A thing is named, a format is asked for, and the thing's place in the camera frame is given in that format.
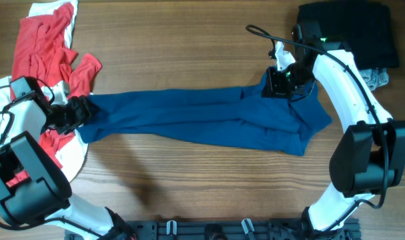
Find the black cloth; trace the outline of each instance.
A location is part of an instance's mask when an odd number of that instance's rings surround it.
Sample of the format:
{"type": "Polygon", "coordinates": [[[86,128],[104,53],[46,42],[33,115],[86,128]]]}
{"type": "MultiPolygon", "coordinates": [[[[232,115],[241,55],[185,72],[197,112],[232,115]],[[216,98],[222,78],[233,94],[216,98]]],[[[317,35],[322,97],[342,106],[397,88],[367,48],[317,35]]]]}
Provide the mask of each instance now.
{"type": "Polygon", "coordinates": [[[359,70],[399,67],[389,7],[367,1],[329,1],[300,5],[297,22],[318,21],[324,37],[341,35],[359,70]]]}

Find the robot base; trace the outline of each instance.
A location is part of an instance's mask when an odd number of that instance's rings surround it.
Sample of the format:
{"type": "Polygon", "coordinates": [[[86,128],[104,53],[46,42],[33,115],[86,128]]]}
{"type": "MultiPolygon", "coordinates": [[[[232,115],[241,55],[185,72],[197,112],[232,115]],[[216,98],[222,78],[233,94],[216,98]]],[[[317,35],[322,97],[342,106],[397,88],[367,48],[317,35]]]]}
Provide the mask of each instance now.
{"type": "MultiPolygon", "coordinates": [[[[269,221],[253,221],[255,240],[298,240],[292,233],[300,219],[271,219],[269,221]]],[[[250,239],[244,233],[241,221],[212,221],[212,222],[177,222],[177,235],[167,235],[167,223],[156,221],[128,221],[138,234],[139,240],[205,240],[205,226],[217,223],[223,227],[223,232],[229,240],[250,239]]],[[[344,227],[334,237],[322,237],[325,240],[361,240],[358,219],[346,220],[344,227]]],[[[83,240],[80,235],[70,231],[65,232],[65,240],[83,240]]]]}

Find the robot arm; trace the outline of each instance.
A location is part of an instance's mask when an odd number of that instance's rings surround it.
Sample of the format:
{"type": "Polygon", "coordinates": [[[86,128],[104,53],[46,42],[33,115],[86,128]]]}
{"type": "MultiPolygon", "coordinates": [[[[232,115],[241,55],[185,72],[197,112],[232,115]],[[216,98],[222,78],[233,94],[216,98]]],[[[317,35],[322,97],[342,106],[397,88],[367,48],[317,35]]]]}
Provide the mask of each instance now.
{"type": "MultiPolygon", "coordinates": [[[[275,38],[270,35],[267,37],[271,40],[275,38]]],[[[323,37],[316,22],[296,25],[293,37],[294,42],[315,46],[328,55],[297,46],[295,50],[298,59],[290,61],[284,59],[282,44],[278,42],[276,49],[280,52],[276,53],[277,66],[285,70],[268,70],[269,81],[264,94],[266,97],[292,100],[299,87],[316,79],[330,97],[344,132],[330,160],[332,182],[320,199],[302,214],[302,222],[306,226],[300,229],[300,234],[313,237],[343,227],[344,221],[360,204],[374,206],[368,200],[376,194],[383,194],[375,206],[381,207],[386,188],[399,184],[402,177],[405,165],[405,121],[393,121],[391,114],[377,102],[362,80],[353,54],[341,38],[333,37],[329,40],[323,37]],[[372,151],[374,144],[380,147],[378,151],[372,151]]]]}
{"type": "Polygon", "coordinates": [[[66,133],[91,117],[89,103],[72,97],[66,105],[50,105],[32,77],[21,77],[10,84],[19,96],[4,111],[12,119],[0,145],[0,216],[9,224],[0,227],[24,230],[40,224],[56,225],[80,234],[85,240],[133,239],[133,230],[107,207],[96,207],[74,195],[69,181],[38,140],[46,128],[66,133]],[[6,184],[15,173],[26,170],[29,178],[6,184]]]}

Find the wood grain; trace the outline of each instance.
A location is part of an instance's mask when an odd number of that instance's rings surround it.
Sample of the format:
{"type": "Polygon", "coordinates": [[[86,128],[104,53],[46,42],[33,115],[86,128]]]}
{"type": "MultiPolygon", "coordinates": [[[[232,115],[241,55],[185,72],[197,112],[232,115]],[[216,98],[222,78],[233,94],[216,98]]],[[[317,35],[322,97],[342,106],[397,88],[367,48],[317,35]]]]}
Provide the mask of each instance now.
{"type": "MultiPolygon", "coordinates": [[[[173,0],[175,2],[184,2],[189,0],[173,0]]],[[[222,1],[245,1],[245,0],[222,0],[222,1]]],[[[52,0],[0,0],[0,4],[12,3],[51,3],[52,0]]],[[[110,0],[79,0],[80,3],[111,3],[110,0]]],[[[115,0],[116,3],[129,3],[129,2],[171,2],[170,0],[115,0]]]]}
{"type": "MultiPolygon", "coordinates": [[[[73,46],[103,64],[94,93],[149,89],[203,89],[256,84],[271,43],[247,33],[259,25],[290,38],[302,1],[170,1],[79,4],[73,46]]],[[[392,11],[401,68],[375,91],[396,119],[405,119],[405,1],[392,11]]],[[[30,4],[0,4],[0,78],[10,74],[19,19],[30,4]]],[[[328,163],[342,128],[334,122],[310,142],[304,157],[279,152],[214,147],[155,135],[112,135],[90,145],[75,193],[108,206],[125,219],[267,219],[298,217],[330,181],[328,163]]],[[[361,207],[364,239],[405,239],[405,172],[381,210],[361,207]]],[[[54,227],[0,239],[62,239],[54,227]]]]}

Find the gray cloth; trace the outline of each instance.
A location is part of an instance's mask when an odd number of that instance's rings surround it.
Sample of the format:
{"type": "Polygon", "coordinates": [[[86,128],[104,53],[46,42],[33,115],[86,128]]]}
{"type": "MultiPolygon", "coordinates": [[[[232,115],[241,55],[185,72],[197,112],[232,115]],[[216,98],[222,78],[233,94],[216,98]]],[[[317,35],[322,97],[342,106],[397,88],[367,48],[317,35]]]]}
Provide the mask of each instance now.
{"type": "Polygon", "coordinates": [[[386,85],[389,82],[389,75],[386,68],[360,70],[361,77],[367,84],[368,88],[373,91],[377,87],[386,85]]]}

